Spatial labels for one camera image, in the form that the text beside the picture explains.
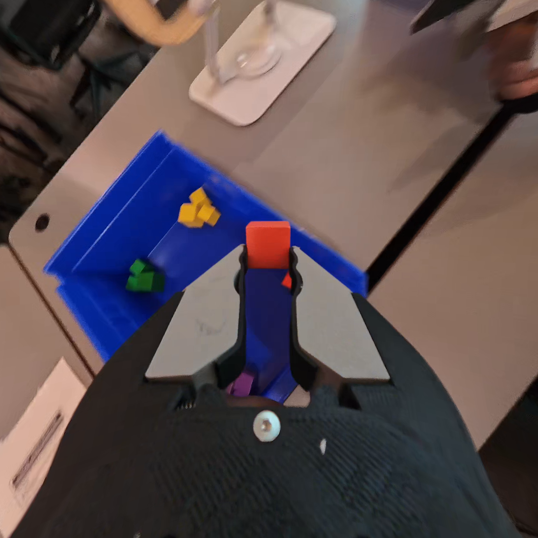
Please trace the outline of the person's right hand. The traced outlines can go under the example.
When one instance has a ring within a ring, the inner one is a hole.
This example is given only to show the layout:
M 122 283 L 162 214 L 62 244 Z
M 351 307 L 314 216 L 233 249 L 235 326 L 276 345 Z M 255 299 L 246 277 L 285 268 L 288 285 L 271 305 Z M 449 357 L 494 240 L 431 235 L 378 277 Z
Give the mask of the person's right hand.
M 489 33 L 488 80 L 498 100 L 537 94 L 537 69 L 529 60 L 536 30 L 537 13 L 533 13 Z

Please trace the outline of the white printed desk sheet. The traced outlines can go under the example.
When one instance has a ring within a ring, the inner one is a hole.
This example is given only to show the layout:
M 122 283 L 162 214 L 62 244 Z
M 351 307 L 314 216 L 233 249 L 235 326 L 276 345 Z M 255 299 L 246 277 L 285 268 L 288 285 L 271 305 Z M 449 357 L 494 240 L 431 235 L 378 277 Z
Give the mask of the white printed desk sheet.
M 62 356 L 39 385 L 1 367 L 1 535 L 30 508 L 86 387 Z

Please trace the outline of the white document stand wooden board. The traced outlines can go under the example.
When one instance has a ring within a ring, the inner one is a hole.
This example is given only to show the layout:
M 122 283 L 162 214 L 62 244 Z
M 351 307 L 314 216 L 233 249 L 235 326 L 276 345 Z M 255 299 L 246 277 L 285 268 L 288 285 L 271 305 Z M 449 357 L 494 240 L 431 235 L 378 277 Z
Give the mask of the white document stand wooden board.
M 152 1 L 105 1 L 149 44 L 185 43 L 203 31 L 205 67 L 189 98 L 228 123 L 258 121 L 333 34 L 331 13 L 290 1 L 260 1 L 219 47 L 221 1 L 181 1 L 165 19 Z

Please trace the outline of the black office chair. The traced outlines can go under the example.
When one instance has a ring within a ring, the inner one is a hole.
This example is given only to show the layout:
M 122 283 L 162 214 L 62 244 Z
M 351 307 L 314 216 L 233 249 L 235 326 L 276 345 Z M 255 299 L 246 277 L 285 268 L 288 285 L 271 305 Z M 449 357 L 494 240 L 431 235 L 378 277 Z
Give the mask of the black office chair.
M 100 1 L 1 1 L 1 49 L 24 66 L 59 71 L 101 13 Z

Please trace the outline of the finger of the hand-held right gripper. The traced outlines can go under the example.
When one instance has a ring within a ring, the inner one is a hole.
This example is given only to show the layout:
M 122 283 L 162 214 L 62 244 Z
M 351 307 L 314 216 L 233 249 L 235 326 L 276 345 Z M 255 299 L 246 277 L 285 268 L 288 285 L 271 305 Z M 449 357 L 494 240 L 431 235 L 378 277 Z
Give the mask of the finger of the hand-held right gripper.
M 491 19 L 503 1 L 429 1 L 410 24 L 410 34 L 418 33 L 441 20 L 456 16 L 457 27 L 467 30 Z

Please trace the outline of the purple wooden cube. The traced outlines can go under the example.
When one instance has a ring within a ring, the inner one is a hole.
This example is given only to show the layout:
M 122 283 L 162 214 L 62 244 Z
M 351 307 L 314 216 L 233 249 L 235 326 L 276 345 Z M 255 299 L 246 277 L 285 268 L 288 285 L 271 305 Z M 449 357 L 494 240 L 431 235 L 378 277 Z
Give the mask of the purple wooden cube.
M 253 385 L 256 382 L 257 375 L 255 372 L 244 370 L 239 376 L 226 388 L 226 393 L 233 397 L 244 398 L 250 395 Z

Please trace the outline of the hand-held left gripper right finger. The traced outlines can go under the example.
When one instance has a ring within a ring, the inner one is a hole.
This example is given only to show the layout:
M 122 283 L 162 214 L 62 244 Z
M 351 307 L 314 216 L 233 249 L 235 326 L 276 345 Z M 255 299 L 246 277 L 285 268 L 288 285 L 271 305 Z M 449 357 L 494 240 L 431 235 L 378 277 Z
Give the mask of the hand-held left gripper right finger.
M 386 383 L 391 377 L 351 290 L 299 247 L 293 284 L 290 368 L 303 389 Z

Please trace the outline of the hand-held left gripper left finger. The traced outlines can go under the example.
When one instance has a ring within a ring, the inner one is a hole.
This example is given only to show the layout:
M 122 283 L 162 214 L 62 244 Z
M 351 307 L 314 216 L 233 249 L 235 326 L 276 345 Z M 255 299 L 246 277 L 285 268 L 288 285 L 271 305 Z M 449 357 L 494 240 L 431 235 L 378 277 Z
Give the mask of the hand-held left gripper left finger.
M 239 245 L 186 287 L 148 366 L 155 382 L 228 387 L 246 364 L 247 248 Z

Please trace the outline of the blue plastic bin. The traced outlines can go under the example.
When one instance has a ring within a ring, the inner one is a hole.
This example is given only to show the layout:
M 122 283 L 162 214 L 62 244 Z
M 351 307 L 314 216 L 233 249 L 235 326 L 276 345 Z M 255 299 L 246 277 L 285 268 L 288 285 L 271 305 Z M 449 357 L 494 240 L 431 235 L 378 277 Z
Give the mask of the blue plastic bin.
M 178 223 L 180 206 L 202 187 L 221 217 L 215 226 Z M 104 363 L 175 293 L 240 244 L 251 221 L 289 221 L 291 244 L 367 297 L 367 275 L 269 205 L 163 133 L 156 133 L 67 237 L 44 271 Z M 160 293 L 126 289 L 131 265 L 165 276 Z M 284 402 L 297 386 L 289 368 L 292 295 L 284 270 L 246 277 L 246 371 L 251 394 Z

